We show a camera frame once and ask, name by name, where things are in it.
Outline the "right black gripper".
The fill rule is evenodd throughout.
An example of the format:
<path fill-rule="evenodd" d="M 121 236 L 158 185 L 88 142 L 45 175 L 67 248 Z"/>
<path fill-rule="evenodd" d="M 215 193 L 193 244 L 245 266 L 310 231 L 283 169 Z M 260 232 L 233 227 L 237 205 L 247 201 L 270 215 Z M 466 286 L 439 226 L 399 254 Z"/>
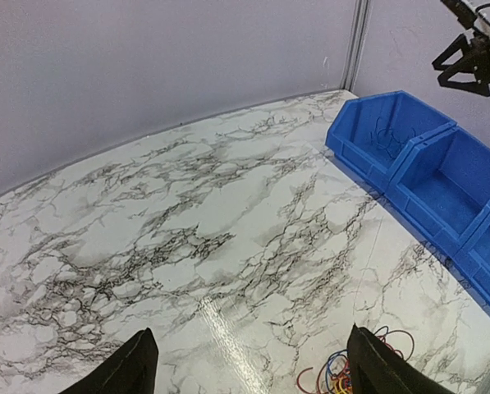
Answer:
<path fill-rule="evenodd" d="M 460 53 L 453 63 L 451 57 Z M 483 97 L 490 97 L 490 39 L 477 36 L 471 45 L 464 34 L 459 34 L 432 62 L 435 71 L 472 72 L 475 81 L 459 82 L 450 80 L 444 72 L 437 78 L 443 88 L 455 89 Z"/>

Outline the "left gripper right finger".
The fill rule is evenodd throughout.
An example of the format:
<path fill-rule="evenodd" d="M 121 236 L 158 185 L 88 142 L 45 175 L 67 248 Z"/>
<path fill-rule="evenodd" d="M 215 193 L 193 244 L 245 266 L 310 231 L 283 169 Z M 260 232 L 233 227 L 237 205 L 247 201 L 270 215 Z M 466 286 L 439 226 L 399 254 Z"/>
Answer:
<path fill-rule="evenodd" d="M 354 394 L 452 394 L 409 365 L 365 327 L 352 327 L 347 353 Z"/>

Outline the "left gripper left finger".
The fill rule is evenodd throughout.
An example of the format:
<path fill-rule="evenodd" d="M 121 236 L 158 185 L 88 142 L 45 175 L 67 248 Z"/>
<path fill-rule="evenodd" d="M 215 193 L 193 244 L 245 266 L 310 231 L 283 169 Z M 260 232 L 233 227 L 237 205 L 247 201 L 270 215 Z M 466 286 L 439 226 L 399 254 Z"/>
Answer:
<path fill-rule="evenodd" d="M 150 328 L 139 330 L 104 362 L 62 394 L 153 394 L 158 346 Z"/>

